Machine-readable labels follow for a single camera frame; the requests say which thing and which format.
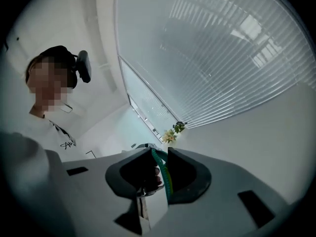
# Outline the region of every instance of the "person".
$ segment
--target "person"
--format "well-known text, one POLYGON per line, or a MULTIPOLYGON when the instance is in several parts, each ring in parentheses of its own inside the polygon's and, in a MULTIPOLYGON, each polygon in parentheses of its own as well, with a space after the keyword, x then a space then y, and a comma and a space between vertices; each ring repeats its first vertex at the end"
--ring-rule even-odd
POLYGON ((35 103, 23 135, 44 149, 57 152, 61 161, 87 158, 68 132, 45 117, 45 112, 60 105, 74 88, 77 78, 71 68, 75 64, 75 57, 66 47, 55 46, 33 58, 25 71, 25 83, 35 95, 35 103))

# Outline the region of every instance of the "black logo on shirt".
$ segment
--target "black logo on shirt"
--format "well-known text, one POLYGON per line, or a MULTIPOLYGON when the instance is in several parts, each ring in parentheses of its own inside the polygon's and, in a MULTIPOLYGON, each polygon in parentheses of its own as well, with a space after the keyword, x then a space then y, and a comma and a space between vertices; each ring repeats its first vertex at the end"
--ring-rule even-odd
POLYGON ((64 144, 60 145, 62 148, 64 147, 67 149, 67 146, 71 148, 71 146, 76 146, 73 142, 65 142, 64 144))

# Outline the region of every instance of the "white shirt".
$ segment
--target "white shirt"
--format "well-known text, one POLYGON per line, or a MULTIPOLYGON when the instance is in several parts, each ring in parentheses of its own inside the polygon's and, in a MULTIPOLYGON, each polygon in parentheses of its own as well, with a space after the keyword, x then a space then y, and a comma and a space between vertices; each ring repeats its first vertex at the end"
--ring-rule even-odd
POLYGON ((50 120, 29 114, 26 124, 22 135, 37 141, 44 149, 55 151, 61 161, 88 158, 76 147, 76 141, 50 120))

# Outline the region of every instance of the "green leaves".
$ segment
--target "green leaves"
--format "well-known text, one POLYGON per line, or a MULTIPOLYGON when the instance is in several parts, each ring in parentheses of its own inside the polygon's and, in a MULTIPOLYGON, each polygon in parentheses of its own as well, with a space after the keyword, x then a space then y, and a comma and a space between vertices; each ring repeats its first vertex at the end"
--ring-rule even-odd
POLYGON ((173 125, 173 128, 176 133, 180 133, 184 130, 184 126, 187 124, 187 122, 183 123, 181 121, 177 122, 175 125, 173 125))

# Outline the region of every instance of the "black slot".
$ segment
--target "black slot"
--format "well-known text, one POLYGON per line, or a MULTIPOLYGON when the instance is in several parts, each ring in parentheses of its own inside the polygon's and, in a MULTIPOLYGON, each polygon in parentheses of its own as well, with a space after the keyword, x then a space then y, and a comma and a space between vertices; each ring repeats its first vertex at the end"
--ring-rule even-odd
POLYGON ((211 184, 212 176, 205 165, 174 148, 168 148, 168 170, 173 186, 169 204, 192 203, 211 184))
POLYGON ((253 191, 240 192, 238 197, 258 228, 264 226, 275 217, 253 191))
POLYGON ((146 153, 132 159, 120 168, 120 175, 126 182, 131 184, 136 191, 142 186, 152 191, 158 189, 155 174, 156 166, 157 163, 152 156, 151 148, 146 148, 146 153))
POLYGON ((77 174, 80 174, 80 173, 83 173, 86 171, 88 171, 87 168, 79 167, 79 168, 68 169, 67 173, 68 173, 68 175, 73 176, 73 175, 77 175, 77 174))

